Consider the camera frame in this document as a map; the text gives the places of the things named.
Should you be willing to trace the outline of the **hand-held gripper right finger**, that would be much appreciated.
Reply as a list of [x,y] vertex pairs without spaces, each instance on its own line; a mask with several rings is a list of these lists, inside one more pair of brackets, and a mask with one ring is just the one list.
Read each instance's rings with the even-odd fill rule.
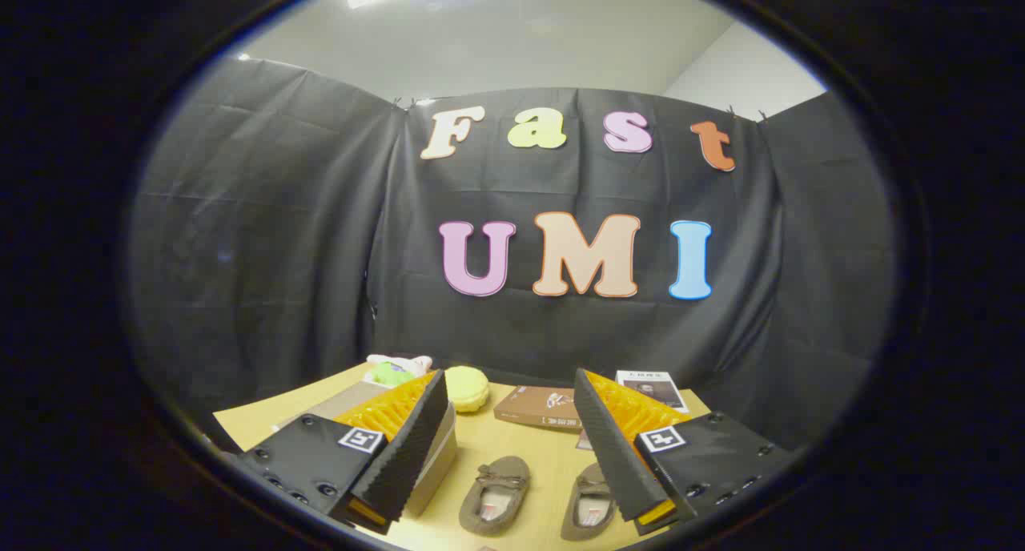
[[743,502],[794,459],[723,412],[687,416],[585,369],[574,399],[605,483],[641,535]]

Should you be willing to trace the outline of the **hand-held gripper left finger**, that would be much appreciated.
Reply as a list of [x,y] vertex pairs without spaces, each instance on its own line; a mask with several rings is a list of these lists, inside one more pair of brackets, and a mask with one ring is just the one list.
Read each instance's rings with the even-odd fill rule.
[[448,408],[444,373],[430,371],[343,415],[303,413],[238,460],[334,521],[384,535],[400,519]]

